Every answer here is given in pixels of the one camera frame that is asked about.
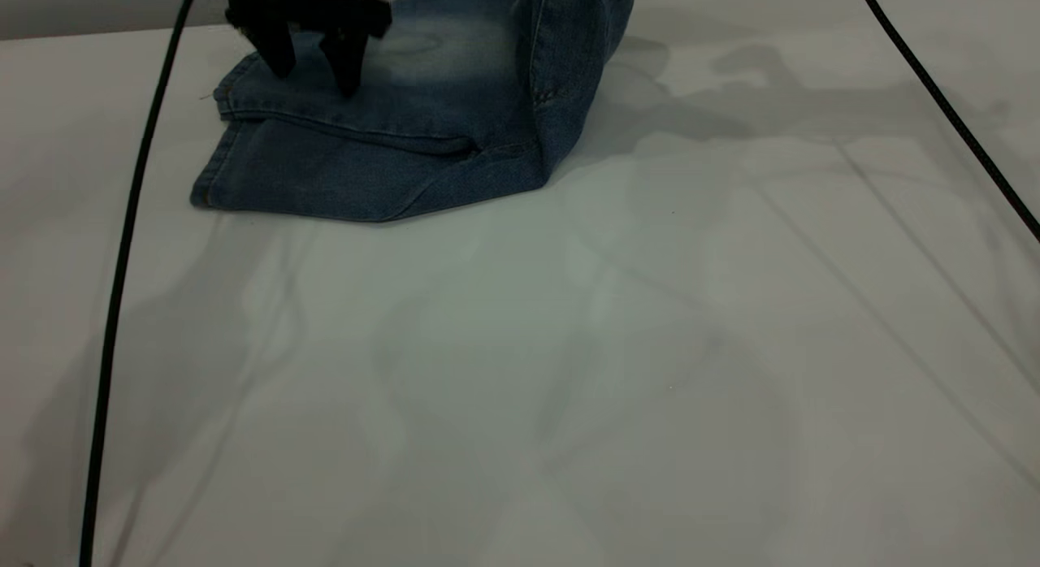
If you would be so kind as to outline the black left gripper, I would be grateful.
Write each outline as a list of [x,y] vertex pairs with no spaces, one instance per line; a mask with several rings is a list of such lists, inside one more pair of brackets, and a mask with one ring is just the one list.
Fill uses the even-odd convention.
[[359,89],[369,37],[392,24],[384,0],[227,0],[224,15],[281,79],[297,63],[290,30],[324,32],[319,46],[345,97]]

